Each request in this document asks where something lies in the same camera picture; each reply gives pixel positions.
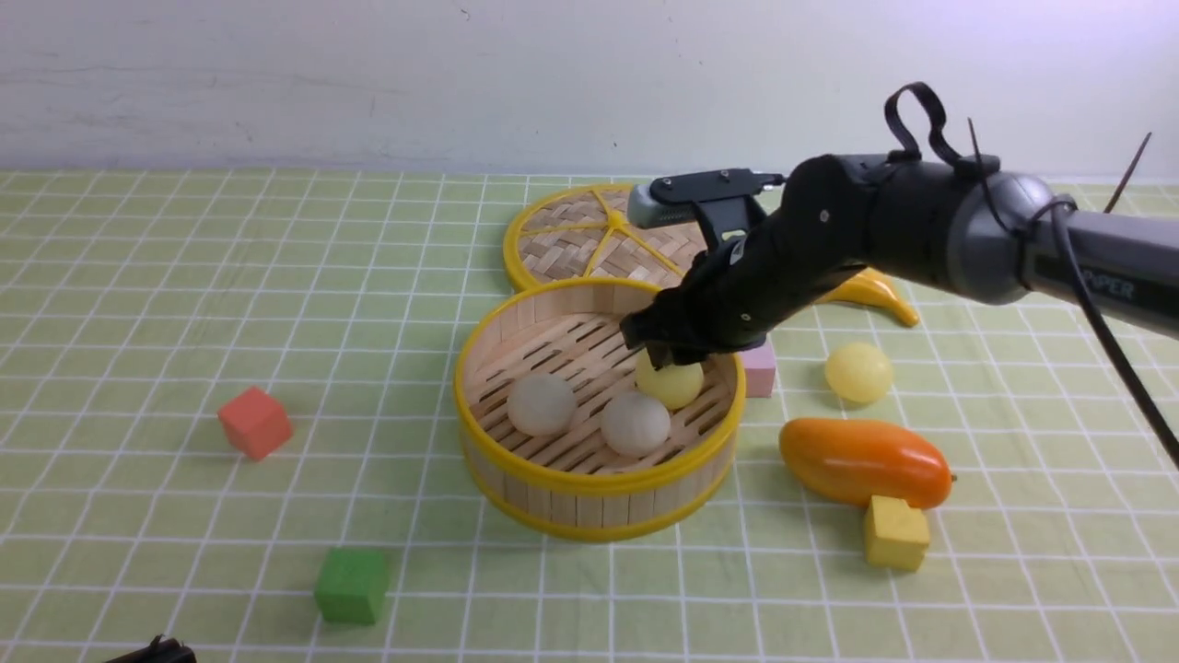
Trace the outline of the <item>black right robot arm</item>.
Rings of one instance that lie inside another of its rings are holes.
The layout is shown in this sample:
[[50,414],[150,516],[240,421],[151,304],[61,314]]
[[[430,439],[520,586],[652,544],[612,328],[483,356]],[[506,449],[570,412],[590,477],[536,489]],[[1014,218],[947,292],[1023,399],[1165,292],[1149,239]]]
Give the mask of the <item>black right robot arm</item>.
[[773,214],[704,252],[620,329],[661,365],[698,365],[762,344],[858,267],[984,306],[1030,291],[1078,303],[1054,218],[1100,313],[1175,337],[1174,219],[1072,210],[1027,175],[977,183],[944,164],[834,155],[801,162]]

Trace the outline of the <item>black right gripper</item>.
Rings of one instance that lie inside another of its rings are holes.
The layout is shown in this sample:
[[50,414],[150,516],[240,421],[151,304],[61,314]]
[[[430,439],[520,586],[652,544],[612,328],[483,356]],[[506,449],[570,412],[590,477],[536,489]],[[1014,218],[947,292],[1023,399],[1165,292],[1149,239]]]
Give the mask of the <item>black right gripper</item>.
[[681,282],[623,319],[631,352],[660,372],[745,352],[851,274],[875,186],[868,157],[822,155],[758,193],[768,219],[698,252]]

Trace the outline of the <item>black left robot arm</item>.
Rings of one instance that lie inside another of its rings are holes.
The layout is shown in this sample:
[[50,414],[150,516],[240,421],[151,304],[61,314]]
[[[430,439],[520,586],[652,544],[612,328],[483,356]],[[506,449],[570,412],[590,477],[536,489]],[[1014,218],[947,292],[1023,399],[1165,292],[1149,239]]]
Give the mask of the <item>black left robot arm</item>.
[[146,646],[107,659],[107,663],[197,663],[195,651],[180,639],[156,636]]

